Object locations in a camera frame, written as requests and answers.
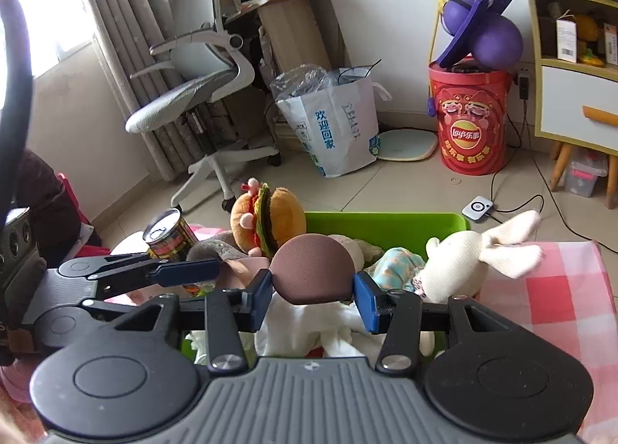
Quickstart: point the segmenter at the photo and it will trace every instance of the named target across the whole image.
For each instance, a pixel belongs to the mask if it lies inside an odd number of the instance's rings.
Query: white electronic device
[[[477,197],[463,208],[462,214],[469,220],[479,223],[493,206],[494,202],[491,200],[485,197]]]

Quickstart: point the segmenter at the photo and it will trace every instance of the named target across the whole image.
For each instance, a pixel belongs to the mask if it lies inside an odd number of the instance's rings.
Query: chair wheel
[[[227,198],[221,202],[221,208],[226,212],[232,213],[232,207],[236,203],[236,197]]]
[[[277,153],[276,155],[271,155],[267,158],[268,165],[272,165],[273,167],[278,167],[281,165],[281,153]]]

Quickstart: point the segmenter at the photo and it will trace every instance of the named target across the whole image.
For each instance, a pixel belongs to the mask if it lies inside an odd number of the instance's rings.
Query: office chair
[[[172,10],[175,38],[150,48],[152,55],[170,52],[170,60],[156,62],[131,75],[136,78],[159,69],[175,69],[188,80],[150,102],[127,120],[131,133],[149,132],[174,121],[186,113],[195,122],[206,156],[189,166],[191,177],[172,196],[170,204],[179,207],[206,177],[214,171],[223,190],[221,207],[231,212],[236,201],[224,167],[269,157],[272,165],[280,164],[279,151],[273,146],[243,148],[239,141],[228,149],[215,149],[200,123],[194,107],[202,102],[216,102],[253,82],[251,63],[240,53],[243,40],[223,29],[219,0],[175,0]]]

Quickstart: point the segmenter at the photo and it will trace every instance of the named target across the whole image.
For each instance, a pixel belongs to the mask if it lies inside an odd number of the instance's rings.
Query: cabinet leg
[[[555,163],[554,171],[551,175],[551,181],[549,182],[549,189],[551,191],[555,191],[558,188],[558,183],[560,183],[560,178],[564,174],[564,170],[569,164],[569,159],[571,158],[571,152],[573,151],[573,145],[564,143],[562,148],[560,149],[560,154],[558,155],[558,160]]]
[[[618,157],[610,155],[610,170],[608,172],[608,193],[605,197],[605,207],[616,206],[616,191],[618,191]]]
[[[563,143],[560,141],[555,141],[554,146],[551,148],[551,152],[549,152],[549,158],[552,160],[557,160],[560,156],[560,150],[562,149]]]

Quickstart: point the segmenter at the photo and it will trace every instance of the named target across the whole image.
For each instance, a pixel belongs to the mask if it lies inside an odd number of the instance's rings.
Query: red bucket
[[[505,161],[506,96],[511,74],[450,73],[431,63],[429,77],[438,112],[442,162],[468,176],[498,172]]]

